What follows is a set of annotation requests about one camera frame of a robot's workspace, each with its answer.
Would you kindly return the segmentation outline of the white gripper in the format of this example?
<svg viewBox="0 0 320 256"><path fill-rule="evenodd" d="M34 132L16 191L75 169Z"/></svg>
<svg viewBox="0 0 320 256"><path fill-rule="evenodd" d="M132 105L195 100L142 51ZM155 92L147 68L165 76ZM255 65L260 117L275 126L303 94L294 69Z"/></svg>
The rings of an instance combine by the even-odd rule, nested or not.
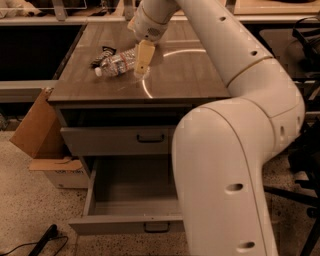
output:
<svg viewBox="0 0 320 256"><path fill-rule="evenodd" d="M134 72L144 75L155 52L155 45L168 28L172 16L180 9L175 0L142 0L128 24L139 42L135 46Z"/></svg>

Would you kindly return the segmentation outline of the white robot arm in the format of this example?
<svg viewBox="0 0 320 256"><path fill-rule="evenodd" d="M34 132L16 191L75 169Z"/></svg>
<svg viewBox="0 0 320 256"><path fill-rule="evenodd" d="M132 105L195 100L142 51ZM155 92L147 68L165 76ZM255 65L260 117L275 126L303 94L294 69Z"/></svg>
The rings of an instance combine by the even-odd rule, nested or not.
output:
<svg viewBox="0 0 320 256"><path fill-rule="evenodd" d="M138 39L159 40L182 10L230 94L177 125L173 174L193 256L278 256L262 167L299 134L301 93L272 54L219 0L142 0Z"/></svg>

